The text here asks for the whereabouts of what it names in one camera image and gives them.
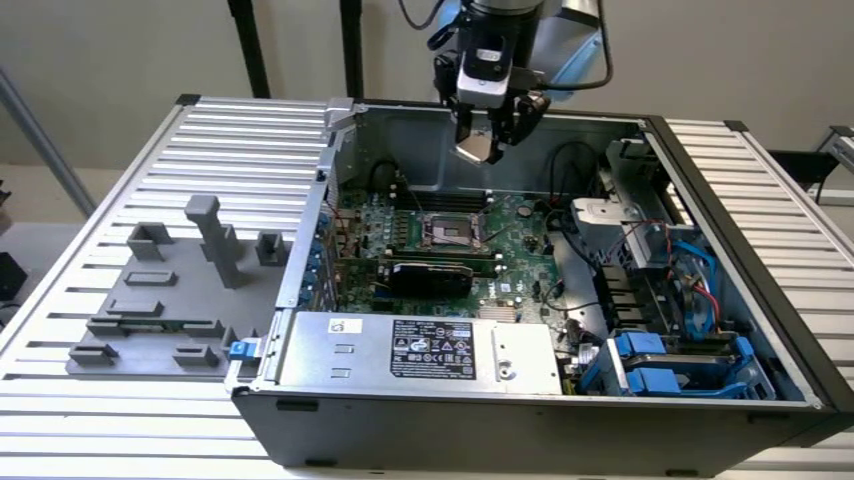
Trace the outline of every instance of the aluminum extrusion table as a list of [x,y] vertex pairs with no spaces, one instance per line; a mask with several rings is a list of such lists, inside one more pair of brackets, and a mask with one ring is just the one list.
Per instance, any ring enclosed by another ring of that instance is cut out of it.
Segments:
[[[136,222],[163,221],[174,236],[198,235],[182,209],[194,193],[214,193],[220,218],[240,238],[260,229],[294,233],[327,146],[326,113],[324,103],[207,97],[174,107],[0,334],[0,477],[377,478],[370,472],[282,469],[266,458],[220,383],[76,380],[64,367],[68,347],[131,255],[124,240]],[[670,125],[854,384],[854,272],[838,268],[852,266],[850,241],[749,133],[722,122]],[[770,449],[718,478],[854,479],[854,432],[810,449]]]

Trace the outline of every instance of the power supply label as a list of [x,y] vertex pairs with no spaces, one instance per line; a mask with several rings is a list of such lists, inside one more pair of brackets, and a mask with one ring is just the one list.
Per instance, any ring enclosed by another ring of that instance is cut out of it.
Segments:
[[395,320],[391,374],[403,378],[475,380],[471,323]]

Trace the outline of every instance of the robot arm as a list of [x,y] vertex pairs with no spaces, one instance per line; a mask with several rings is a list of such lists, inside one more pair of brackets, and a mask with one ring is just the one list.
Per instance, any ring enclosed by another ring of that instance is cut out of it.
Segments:
[[[427,43],[433,51],[441,52],[434,58],[434,85],[457,121],[457,153],[475,164],[498,162],[505,149],[518,145],[531,134],[551,104],[546,90],[590,89],[610,81],[613,68],[605,28],[602,43],[609,73],[603,80],[554,85],[546,82],[543,72],[531,68],[538,63],[533,61],[534,52],[554,50],[542,45],[554,40],[549,38],[543,42],[538,37],[543,17],[555,21],[550,18],[554,10],[561,23],[567,20],[591,26],[605,23],[602,0],[595,3],[567,0],[559,9],[550,8],[551,3],[550,0],[462,0],[454,19],[439,28]],[[453,38],[455,47],[445,49]],[[591,42],[579,45],[571,59],[581,58],[589,65],[593,55],[582,55],[582,49],[595,53],[591,45]],[[557,77],[566,78],[573,74],[566,68],[571,62],[559,63],[563,68]],[[486,109],[491,133],[473,132],[475,109]]]

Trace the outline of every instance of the motherboard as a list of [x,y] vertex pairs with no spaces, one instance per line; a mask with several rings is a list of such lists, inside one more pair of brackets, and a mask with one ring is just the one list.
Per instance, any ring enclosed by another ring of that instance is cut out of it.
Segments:
[[398,198],[345,190],[339,311],[543,322],[558,332],[563,317],[542,299],[559,273],[550,209],[538,202],[490,192]]

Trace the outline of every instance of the black pole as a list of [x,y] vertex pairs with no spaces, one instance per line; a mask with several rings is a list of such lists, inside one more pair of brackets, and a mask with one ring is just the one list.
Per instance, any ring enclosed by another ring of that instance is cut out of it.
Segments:
[[342,14],[347,96],[365,98],[365,78],[362,74],[362,0],[338,0],[338,7]]
[[258,39],[252,0],[228,0],[228,10],[238,27],[238,37],[240,37],[240,49],[243,50],[246,73],[250,76],[250,85],[252,86],[252,96],[255,98],[270,98],[270,84],[267,83],[262,43]]

